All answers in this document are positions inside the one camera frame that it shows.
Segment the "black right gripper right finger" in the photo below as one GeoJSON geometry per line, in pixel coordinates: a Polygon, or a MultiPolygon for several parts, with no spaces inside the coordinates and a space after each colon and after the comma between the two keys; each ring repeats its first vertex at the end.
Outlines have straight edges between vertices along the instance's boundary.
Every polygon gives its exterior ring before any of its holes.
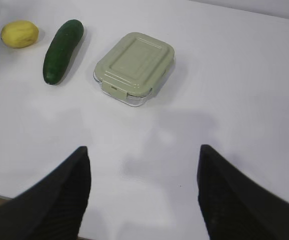
{"type": "Polygon", "coordinates": [[[213,147],[200,147],[198,203],[211,240],[289,240],[289,202],[244,175],[213,147]]]}

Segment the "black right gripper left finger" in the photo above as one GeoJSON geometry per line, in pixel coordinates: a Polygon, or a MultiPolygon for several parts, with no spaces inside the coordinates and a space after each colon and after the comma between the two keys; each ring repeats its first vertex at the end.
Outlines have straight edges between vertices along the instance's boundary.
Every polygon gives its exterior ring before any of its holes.
{"type": "Polygon", "coordinates": [[[91,191],[86,146],[50,174],[0,205],[0,240],[76,240],[91,191]]]}

